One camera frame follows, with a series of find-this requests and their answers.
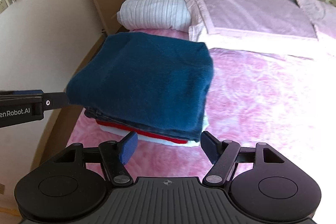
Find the folded white garment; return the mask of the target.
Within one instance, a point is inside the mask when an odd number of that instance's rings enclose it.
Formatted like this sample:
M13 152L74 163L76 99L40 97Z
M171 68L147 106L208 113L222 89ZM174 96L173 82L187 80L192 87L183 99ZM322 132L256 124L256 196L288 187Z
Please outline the folded white garment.
M136 124L134 122L123 120L114 121L112 119L95 119L95 121L103 131L122 137L125 137L126 134L134 131L138 134L139 140L147 142L180 147L197 147L200 145L199 140L195 141L192 139L187 139L187 136L181 132L159 133L159 129L157 128L151 128L147 125Z

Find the pink pillow near cushion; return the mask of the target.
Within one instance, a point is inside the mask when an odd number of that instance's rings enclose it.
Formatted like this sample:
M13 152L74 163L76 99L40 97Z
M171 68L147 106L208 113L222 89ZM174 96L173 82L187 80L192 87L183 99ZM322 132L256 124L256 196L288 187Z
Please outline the pink pillow near cushion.
M335 39L335 6L320 0L295 0L318 37Z

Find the folded red garment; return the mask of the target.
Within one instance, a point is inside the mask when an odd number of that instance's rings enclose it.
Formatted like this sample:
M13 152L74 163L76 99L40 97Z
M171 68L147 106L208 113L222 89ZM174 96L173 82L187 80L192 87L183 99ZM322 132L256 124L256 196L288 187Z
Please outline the folded red garment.
M153 138L153 139L161 139L161 140L165 140L165 141L170 141L172 143L176 143L176 144L186 144L188 142L188 140L183 140L183 139L178 139L175 137L170 137L170 136L164 136L164 135L159 135L156 133L152 133L152 132L146 132L143 130L139 130L136 128L132 128L130 126L126 126L123 124L119 124L119 123L114 123L114 122L105 122L105 121L100 121L100 120L96 120L96 123L100 125L101 128L104 128L105 131L110 132L111 129L118 129L118 130L124 130L124 131L134 131L138 134L140 134L141 136L145 136L145 137L149 137L149 138Z

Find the pink pillow far side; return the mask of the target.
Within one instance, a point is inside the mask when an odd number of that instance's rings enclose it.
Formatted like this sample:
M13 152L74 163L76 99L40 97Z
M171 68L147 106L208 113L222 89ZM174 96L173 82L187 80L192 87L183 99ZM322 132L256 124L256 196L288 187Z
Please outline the pink pillow far side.
M292 0L126 0L117 20L128 30L188 32L198 15L214 27L315 38L307 16Z

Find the blue knit sweater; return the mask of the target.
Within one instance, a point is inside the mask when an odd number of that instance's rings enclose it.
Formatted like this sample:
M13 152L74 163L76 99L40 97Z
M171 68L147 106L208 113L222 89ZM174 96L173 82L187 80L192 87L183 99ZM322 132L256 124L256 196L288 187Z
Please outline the blue knit sweater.
M120 32L67 85L74 105L161 129L192 130L214 75L204 43Z

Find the pink floral bed blanket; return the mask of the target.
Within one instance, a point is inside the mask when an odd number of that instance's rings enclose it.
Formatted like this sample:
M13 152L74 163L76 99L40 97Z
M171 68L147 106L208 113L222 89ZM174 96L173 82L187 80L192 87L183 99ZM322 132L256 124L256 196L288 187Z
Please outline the pink floral bed blanket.
M243 146L264 141L313 178L332 169L327 147L335 143L335 56L313 58L225 49L209 50L214 75L203 121L219 139ZM121 137L81 114L70 140L95 146ZM133 177L204 176L210 162L197 147L140 140L127 164Z

